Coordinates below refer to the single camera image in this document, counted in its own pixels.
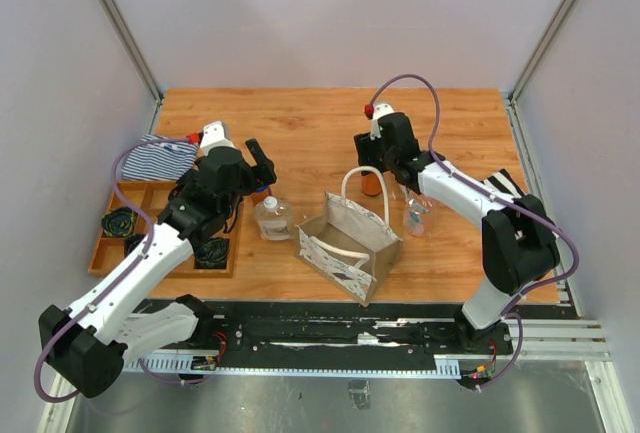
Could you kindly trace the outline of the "orange bottle blue cap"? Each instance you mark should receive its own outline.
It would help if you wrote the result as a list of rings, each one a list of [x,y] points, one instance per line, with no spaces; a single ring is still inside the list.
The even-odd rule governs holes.
[[[381,181],[374,172],[364,171],[361,173],[361,189],[368,197],[376,197],[382,193]]]

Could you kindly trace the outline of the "blue striped cloth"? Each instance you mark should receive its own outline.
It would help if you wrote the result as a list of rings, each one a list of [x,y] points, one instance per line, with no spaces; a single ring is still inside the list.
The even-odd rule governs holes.
[[[199,147],[188,141],[172,142],[168,137],[144,135],[120,167],[123,180],[178,180],[195,163]]]

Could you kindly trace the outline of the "wooden compartment tray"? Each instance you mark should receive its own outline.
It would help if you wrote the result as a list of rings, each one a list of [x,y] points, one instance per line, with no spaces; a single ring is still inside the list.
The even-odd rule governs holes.
[[[174,184],[170,181],[123,181],[120,190],[137,208],[155,220],[169,199]],[[195,255],[169,274],[170,278],[231,278],[235,271],[238,238],[243,208],[228,221],[229,228],[214,235]],[[88,272],[96,277],[109,274],[148,231],[143,218],[113,195],[101,219],[101,234],[96,243]]]

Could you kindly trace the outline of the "pink cap clear bottle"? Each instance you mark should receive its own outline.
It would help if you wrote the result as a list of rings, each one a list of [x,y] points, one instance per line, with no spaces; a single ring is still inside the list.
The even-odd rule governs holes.
[[[403,225],[414,237],[425,237],[432,233],[437,224],[438,202],[431,197],[421,195],[427,209],[416,210],[405,206]]]

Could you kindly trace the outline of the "canvas tote bag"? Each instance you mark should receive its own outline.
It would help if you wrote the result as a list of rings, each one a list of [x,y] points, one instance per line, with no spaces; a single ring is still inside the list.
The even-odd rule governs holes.
[[[357,173],[377,178],[382,215],[347,197],[348,182]],[[361,306],[368,306],[397,264],[403,244],[390,225],[389,194],[382,173],[371,166],[346,173],[341,192],[325,193],[322,214],[296,226],[294,240],[298,259]]]

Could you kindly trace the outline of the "black white striped cloth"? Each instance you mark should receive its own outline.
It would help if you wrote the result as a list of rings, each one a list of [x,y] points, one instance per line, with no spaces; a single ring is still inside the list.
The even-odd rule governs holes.
[[[514,181],[506,169],[501,169],[485,178],[482,183],[491,191],[499,203],[512,203],[526,192]]]

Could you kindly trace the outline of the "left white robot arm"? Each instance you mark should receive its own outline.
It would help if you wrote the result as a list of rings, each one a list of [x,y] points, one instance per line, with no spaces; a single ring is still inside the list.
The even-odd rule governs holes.
[[[139,303],[177,266],[219,232],[229,232],[242,199],[276,182],[273,162],[256,139],[246,142],[254,159],[227,139],[203,141],[202,157],[136,248],[91,291],[67,308],[49,306],[39,317],[42,351],[34,368],[34,387],[46,393],[41,372],[49,365],[94,398],[106,391],[123,367],[164,346],[186,342],[200,349],[214,336],[212,313],[185,295],[167,307],[129,322]]]

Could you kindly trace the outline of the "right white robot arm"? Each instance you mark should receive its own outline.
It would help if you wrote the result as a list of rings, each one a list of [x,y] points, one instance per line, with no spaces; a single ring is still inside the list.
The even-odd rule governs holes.
[[[485,280],[455,313],[452,330],[460,350],[477,352],[517,295],[558,265],[552,222],[537,197],[503,192],[421,149],[404,113],[379,104],[367,106],[365,115],[370,131],[354,137],[359,164],[390,172],[399,185],[444,204],[481,233]]]

